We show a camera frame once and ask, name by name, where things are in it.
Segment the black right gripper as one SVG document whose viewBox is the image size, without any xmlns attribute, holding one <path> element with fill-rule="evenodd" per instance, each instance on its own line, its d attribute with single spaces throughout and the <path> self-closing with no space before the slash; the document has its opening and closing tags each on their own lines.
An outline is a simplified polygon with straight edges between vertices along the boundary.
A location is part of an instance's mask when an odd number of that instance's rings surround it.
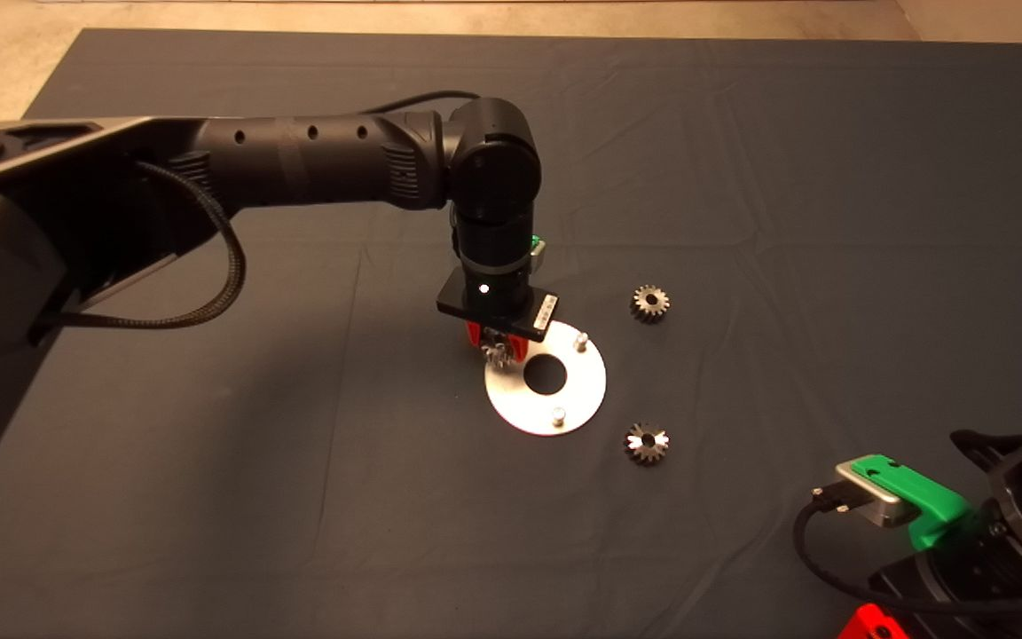
<svg viewBox="0 0 1022 639">
<path fill-rule="evenodd" d="M 953 532 L 936 546 L 888 564 L 869 577 L 881 594 L 946 603 L 1022 599 L 1022 547 L 1013 535 L 986 527 Z M 840 628 L 838 639 L 1022 638 L 1022 617 L 919 615 L 865 603 Z"/>
</svg>

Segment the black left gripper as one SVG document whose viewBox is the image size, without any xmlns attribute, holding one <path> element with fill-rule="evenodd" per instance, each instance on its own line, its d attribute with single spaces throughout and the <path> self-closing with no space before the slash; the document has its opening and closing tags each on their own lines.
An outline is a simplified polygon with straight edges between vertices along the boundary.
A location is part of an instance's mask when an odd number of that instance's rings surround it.
<svg viewBox="0 0 1022 639">
<path fill-rule="evenodd" d="M 545 339 L 556 308 L 557 294 L 532 286 L 526 270 L 491 275 L 459 265 L 437 296 L 442 314 L 466 321 L 471 347 L 482 347 L 484 328 L 510 335 L 514 361 Z"/>
</svg>

